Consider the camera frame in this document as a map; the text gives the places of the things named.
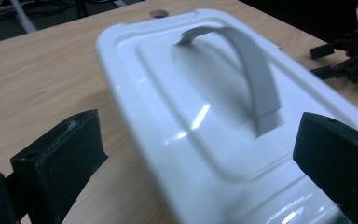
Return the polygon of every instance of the plastic container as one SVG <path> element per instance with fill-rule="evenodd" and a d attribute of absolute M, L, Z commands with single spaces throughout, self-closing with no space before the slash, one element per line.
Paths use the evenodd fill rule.
<path fill-rule="evenodd" d="M 196 27 L 213 32 L 198 30 L 192 43 L 177 44 Z M 216 31 L 223 27 L 241 35 L 227 41 Z M 334 223 L 342 216 L 292 153 L 303 112 L 358 130 L 358 109 L 249 27 L 199 9 L 114 25 L 101 33 L 97 50 L 180 223 Z M 271 104 L 276 109 L 267 116 L 258 113 Z M 260 131 L 263 122 L 273 125 Z"/>

